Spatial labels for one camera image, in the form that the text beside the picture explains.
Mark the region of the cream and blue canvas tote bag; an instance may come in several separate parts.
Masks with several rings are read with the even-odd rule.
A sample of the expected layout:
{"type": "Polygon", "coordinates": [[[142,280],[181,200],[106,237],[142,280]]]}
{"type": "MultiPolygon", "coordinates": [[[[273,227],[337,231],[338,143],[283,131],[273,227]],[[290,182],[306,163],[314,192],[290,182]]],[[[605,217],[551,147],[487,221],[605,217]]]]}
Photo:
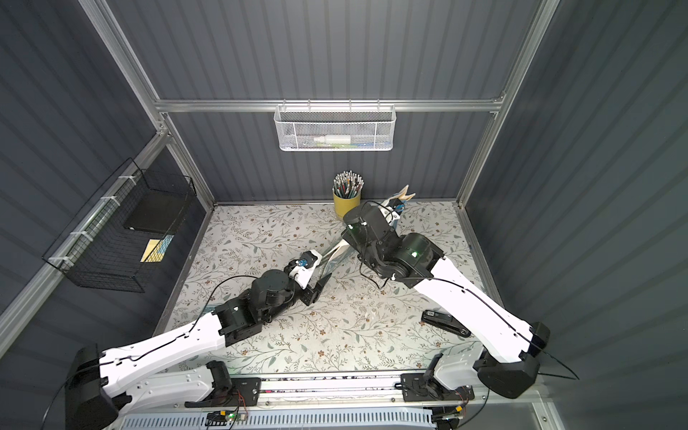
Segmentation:
{"type": "MultiPolygon", "coordinates": [[[[394,196],[406,197],[406,202],[413,197],[406,187],[389,198],[394,196]]],[[[389,213],[383,202],[363,202],[344,216],[342,240],[322,260],[321,277],[333,273],[342,259],[356,252],[358,261],[378,277],[404,282],[410,288],[415,285],[412,278],[419,274],[421,260],[429,251],[427,242],[416,233],[398,234],[401,216],[389,213]]]]}

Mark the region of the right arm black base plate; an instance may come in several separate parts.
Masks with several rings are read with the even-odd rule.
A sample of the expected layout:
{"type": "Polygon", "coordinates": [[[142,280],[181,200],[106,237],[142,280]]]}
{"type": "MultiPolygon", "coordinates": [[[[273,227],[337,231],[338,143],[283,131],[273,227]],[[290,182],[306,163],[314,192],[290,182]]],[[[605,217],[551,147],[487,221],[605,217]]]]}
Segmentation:
{"type": "Polygon", "coordinates": [[[475,399],[472,386],[466,385],[448,390],[434,379],[426,379],[423,373],[402,374],[394,388],[402,392],[402,397],[406,402],[458,401],[466,403],[475,399]]]}

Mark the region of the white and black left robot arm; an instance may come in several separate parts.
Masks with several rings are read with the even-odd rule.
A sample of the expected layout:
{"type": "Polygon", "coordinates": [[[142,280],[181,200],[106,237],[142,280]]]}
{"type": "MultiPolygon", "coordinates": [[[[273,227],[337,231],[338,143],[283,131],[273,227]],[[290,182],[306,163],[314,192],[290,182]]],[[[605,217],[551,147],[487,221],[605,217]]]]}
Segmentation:
{"type": "Polygon", "coordinates": [[[322,276],[315,286],[308,284],[310,278],[308,272],[269,270],[254,277],[238,297],[178,329],[124,347],[79,349],[64,382],[64,425],[103,429],[127,413],[173,403],[191,409],[240,404],[241,392],[219,360],[169,376],[161,373],[260,333],[297,302],[315,303],[330,278],[322,276]]]}

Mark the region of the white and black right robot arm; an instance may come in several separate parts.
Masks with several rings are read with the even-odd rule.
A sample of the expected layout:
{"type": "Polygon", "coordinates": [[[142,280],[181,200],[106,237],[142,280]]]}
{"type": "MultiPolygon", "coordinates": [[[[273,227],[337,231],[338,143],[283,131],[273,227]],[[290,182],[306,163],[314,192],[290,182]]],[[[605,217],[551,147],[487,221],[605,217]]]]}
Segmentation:
{"type": "Polygon", "coordinates": [[[444,251],[426,236],[397,233],[393,214],[366,202],[347,212],[342,237],[359,259],[380,278],[404,284],[438,304],[444,320],[455,320],[482,346],[474,362],[459,355],[436,355],[424,375],[434,397],[480,383],[506,399],[516,399],[534,385],[550,331],[512,315],[477,288],[444,251]]]}

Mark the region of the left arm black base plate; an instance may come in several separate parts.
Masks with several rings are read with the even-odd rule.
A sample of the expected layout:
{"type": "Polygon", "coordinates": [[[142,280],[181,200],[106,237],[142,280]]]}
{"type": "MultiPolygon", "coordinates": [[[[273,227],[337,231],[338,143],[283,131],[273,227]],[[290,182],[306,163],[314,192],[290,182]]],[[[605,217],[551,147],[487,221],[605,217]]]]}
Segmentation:
{"type": "Polygon", "coordinates": [[[216,387],[211,384],[211,391],[204,395],[200,401],[186,401],[187,409],[201,408],[244,408],[256,406],[261,390],[260,378],[238,378],[231,380],[230,388],[216,387]]]}

